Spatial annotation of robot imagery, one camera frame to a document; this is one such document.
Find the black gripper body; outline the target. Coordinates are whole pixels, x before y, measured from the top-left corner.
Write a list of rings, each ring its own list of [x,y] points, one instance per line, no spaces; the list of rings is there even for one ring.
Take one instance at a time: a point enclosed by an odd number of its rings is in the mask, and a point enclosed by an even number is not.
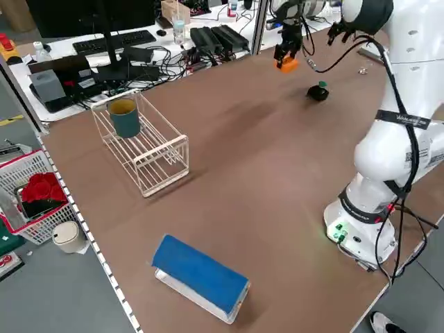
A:
[[[279,21],[282,25],[280,43],[281,47],[301,47],[302,45],[302,14],[284,14],[279,15]]]

